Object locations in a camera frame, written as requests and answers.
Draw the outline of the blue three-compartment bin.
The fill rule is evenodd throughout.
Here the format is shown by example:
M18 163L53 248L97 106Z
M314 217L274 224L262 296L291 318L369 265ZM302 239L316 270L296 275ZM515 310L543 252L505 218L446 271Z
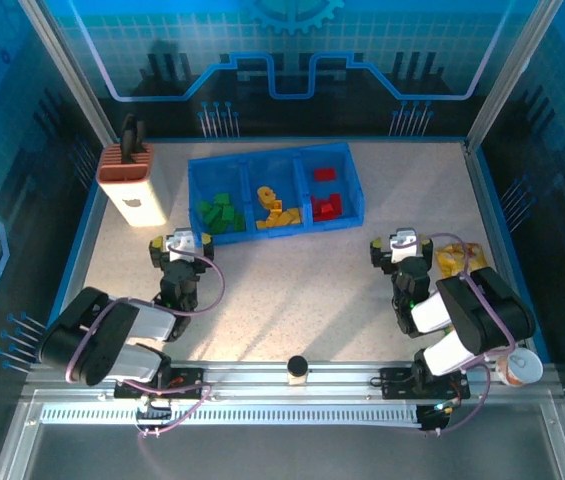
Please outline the blue three-compartment bin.
M315 182L313 170L332 167L337 178L330 182ZM189 219L197 243L201 234L209 233L204 216L198 213L201 201L212 207L218 193L230 194L231 204L237 213L243 214L246 231L233 231L229 222L227 231L212 235L215 245L246 241L291 237L309 233L359 227L365 218L365 196L349 145L332 143L313 146L291 147L260 152L231 154L188 163ZM272 209L265 209L257 197L257 189L270 187L276 200L282 201L282 209L302 210L303 223L258 230L256 221L265 221ZM314 222L311 196L329 202L333 193L341 195L342 217L330 221Z

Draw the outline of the white knife block brown top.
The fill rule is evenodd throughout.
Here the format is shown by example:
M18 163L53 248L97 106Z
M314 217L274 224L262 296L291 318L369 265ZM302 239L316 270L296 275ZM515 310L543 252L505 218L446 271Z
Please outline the white knife block brown top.
M164 225L170 216L173 194L163 165L152 144L132 153L132 163L122 162L119 144L101 154L96 180L109 200L132 227Z

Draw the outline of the small circuit board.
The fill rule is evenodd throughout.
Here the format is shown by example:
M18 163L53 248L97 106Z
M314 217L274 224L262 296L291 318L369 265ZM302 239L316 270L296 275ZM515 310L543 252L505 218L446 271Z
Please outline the small circuit board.
M140 425L158 425L174 418L173 408L169 400L139 399L136 402L135 420Z
M445 429L453 411L459 406L456 399L439 401L430 405L418 405L416 408L417 421L423 432L436 433Z

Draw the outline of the black knob on beige base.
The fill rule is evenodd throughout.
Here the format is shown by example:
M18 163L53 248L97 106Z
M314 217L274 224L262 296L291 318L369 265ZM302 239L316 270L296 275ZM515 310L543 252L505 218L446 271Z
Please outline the black knob on beige base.
M287 382L291 386L303 385L307 382L309 375L308 361L301 355L291 357L286 365Z

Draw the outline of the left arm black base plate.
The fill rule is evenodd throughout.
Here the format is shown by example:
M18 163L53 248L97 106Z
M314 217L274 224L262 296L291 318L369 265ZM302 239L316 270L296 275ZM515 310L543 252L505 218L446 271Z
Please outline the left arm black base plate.
M145 383L140 382L143 387L160 390L161 394L147 392L122 382L115 386L113 396L116 399L132 400L138 400L142 395L159 399L199 400L204 389L202 386L204 374L203 368L173 367L164 369L159 371L152 380Z

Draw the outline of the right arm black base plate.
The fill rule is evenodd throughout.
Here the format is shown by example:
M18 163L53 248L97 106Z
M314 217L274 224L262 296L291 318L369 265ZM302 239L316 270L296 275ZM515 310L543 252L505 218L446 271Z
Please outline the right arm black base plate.
M381 390L384 400L466 400L471 396L468 380L460 372L420 378L410 368L385 367L369 384Z

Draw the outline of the aluminium front rail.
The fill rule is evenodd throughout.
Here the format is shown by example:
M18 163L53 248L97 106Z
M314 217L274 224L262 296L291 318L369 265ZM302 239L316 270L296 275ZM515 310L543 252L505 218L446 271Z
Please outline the aluminium front rail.
M369 380L378 375L381 368L389 367L405 367L413 371L412 362L372 362L363 363L329 363L318 362L309 363L309 375L307 382L303 385L291 386L287 382L286 363L268 362L268 363L244 363L244 362L174 362L170 366L181 368L203 368L205 370L204 381L211 384L219 383L219 389L231 390L246 388L249 389L265 389L274 388L306 388L316 390L318 387L325 387L327 390L335 391L337 388L349 388L353 390L372 389ZM486 380L486 373L480 370L476 365L468 372L468 382L473 384L471 388L477 388L478 383L482 384ZM95 387L87 387L86 384L75 381L67 383L65 380L65 372L53 369L47 366L37 365L32 367L31 372L27 375L25 383L27 385L36 386L36 388L113 388L113 382L122 382L113 377L105 377L104 380L97 383Z

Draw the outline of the aluminium frame post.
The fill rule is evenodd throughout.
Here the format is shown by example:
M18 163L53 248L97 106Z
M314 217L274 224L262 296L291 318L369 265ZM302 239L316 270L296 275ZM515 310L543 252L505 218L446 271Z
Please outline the aluminium frame post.
M18 0L18 3L53 63L78 103L89 125L104 147L116 140L116 135L93 89L81 70L57 22L42 0Z
M528 67L563 1L537 0L535 8L513 45L493 88L487 95L468 132L465 150L469 154L474 154L481 146L514 87Z

